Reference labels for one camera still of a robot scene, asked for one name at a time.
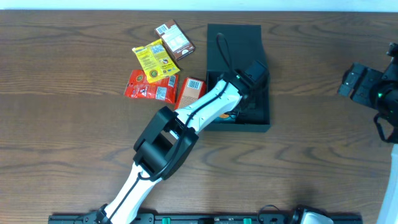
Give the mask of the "orange snack box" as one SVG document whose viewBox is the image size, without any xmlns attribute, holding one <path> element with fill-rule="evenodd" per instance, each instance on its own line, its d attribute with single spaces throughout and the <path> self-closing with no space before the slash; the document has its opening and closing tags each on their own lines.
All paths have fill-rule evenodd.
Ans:
<svg viewBox="0 0 398 224">
<path fill-rule="evenodd" d="M 186 78 L 178 96 L 174 110 L 184 108 L 201 98 L 206 92 L 206 83 L 194 78 Z"/>
</svg>

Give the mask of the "brown snack box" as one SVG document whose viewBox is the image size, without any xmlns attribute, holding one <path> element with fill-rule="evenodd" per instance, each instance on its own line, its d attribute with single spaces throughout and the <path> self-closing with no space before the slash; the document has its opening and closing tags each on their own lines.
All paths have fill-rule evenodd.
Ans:
<svg viewBox="0 0 398 224">
<path fill-rule="evenodd" d="M 186 57 L 196 49 L 193 42 L 173 19 L 156 27 L 155 33 L 162 39 L 164 47 L 175 61 Z"/>
</svg>

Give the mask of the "teal cookies box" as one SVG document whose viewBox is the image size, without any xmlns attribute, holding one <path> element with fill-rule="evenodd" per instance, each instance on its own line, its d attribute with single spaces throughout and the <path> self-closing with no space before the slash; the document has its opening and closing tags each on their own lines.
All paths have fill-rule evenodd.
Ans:
<svg viewBox="0 0 398 224">
<path fill-rule="evenodd" d="M 235 123 L 237 114 L 234 113 L 223 113 L 218 116 L 214 122 L 215 123 Z"/>
</svg>

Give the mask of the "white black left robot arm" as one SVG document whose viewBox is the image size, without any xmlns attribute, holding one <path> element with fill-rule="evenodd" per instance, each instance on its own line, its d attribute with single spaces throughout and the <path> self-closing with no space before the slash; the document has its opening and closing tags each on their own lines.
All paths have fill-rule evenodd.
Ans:
<svg viewBox="0 0 398 224">
<path fill-rule="evenodd" d="M 268 78 L 221 79 L 192 104 L 156 112 L 134 143 L 130 174 L 116 198 L 96 213 L 95 223 L 131 223 L 156 184 L 171 177 L 185 162 L 198 134 L 220 115 L 249 103 L 268 89 Z"/>
</svg>

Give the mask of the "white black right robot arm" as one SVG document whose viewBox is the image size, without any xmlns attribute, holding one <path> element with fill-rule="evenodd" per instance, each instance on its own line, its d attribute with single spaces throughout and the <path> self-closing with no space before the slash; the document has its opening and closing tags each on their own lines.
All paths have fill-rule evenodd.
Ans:
<svg viewBox="0 0 398 224">
<path fill-rule="evenodd" d="M 382 142 L 392 144 L 391 168 L 378 223 L 397 223 L 397 44 L 386 52 L 391 60 L 382 72 L 360 63 L 345 71 L 338 94 L 376 110 L 373 123 Z"/>
</svg>

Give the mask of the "red candy bag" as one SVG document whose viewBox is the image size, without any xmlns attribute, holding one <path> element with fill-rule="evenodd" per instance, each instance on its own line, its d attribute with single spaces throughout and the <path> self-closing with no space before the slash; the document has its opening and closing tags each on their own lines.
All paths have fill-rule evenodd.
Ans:
<svg viewBox="0 0 398 224">
<path fill-rule="evenodd" d="M 143 70 L 133 70 L 124 91 L 124 96 L 160 100 L 174 104 L 177 99 L 177 86 L 177 74 L 149 83 Z"/>
</svg>

